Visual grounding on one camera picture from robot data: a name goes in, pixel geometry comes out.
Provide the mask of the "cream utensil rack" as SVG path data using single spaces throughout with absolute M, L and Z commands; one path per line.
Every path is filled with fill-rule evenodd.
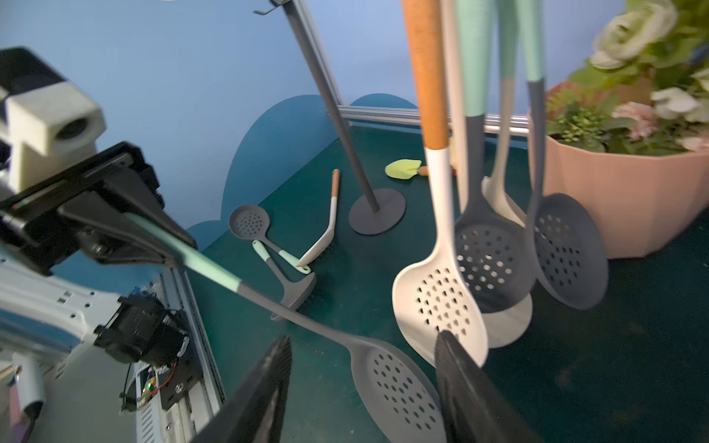
M 454 150 L 452 158 L 456 160 L 457 188 L 459 209 L 463 212 L 468 201 L 467 176 L 467 138 L 465 129 L 465 109 L 463 108 L 463 77 L 458 57 L 458 32 L 454 18 L 455 2 L 441 2 L 443 41 L 448 84 L 448 99 L 452 118 L 451 145 Z M 522 301 L 512 308 L 482 315 L 487 334 L 489 348 L 498 349 L 519 340 L 528 329 L 533 317 L 533 300 L 526 295 Z

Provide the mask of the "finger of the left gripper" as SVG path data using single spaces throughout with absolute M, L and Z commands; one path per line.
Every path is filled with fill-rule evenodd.
M 164 242 L 175 238 L 196 247 L 194 238 L 166 229 L 141 215 L 120 212 L 98 193 L 87 191 L 57 208 L 77 239 L 79 249 L 102 265 L 181 266 L 182 256 Z

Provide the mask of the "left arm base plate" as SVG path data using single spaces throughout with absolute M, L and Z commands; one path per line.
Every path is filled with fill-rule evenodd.
M 188 391 L 203 380 L 203 371 L 195 358 L 183 357 L 165 367 L 150 367 L 136 371 L 129 365 L 124 386 L 119 393 L 120 413 L 136 413 L 153 400 L 168 411 L 183 400 Z

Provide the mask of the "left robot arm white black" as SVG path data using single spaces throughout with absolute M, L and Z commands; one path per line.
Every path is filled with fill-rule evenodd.
M 158 187 L 140 148 L 122 142 L 4 199 L 1 245 L 13 266 L 1 284 L 19 315 L 90 336 L 120 362 L 153 367 L 153 393 L 169 410 L 203 379 L 186 314 L 144 295 L 116 297 L 101 311 L 94 291 L 69 288 L 52 273 L 76 253 L 105 266 L 180 269 L 183 260 L 150 228 L 195 241 L 165 213 Z

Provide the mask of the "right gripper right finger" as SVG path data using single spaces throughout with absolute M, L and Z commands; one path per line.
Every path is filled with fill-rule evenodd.
M 448 330 L 435 345 L 441 414 L 449 442 L 541 442 Z

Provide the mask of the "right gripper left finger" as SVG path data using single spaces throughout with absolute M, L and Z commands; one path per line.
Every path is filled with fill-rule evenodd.
M 195 442 L 279 442 L 293 363 L 290 337 L 278 337 L 246 381 L 199 431 Z

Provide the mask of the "cream skimmer mint handle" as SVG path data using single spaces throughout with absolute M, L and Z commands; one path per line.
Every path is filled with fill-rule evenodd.
M 493 172 L 491 177 L 483 180 L 482 189 L 484 197 L 497 214 L 524 225 L 526 215 L 505 192 L 519 39 L 515 3 L 498 1 L 497 12 L 500 44 L 500 131 Z M 483 315 L 489 335 L 489 347 L 498 349 L 517 341 L 528 329 L 532 317 L 531 295 L 526 295 L 512 308 Z

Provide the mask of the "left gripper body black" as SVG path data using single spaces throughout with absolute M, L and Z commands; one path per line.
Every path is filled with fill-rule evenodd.
M 59 205 L 94 191 L 120 212 L 154 214 L 160 209 L 153 168 L 128 142 L 99 152 L 1 202 L 1 245 L 23 265 L 49 276 L 78 251 Z

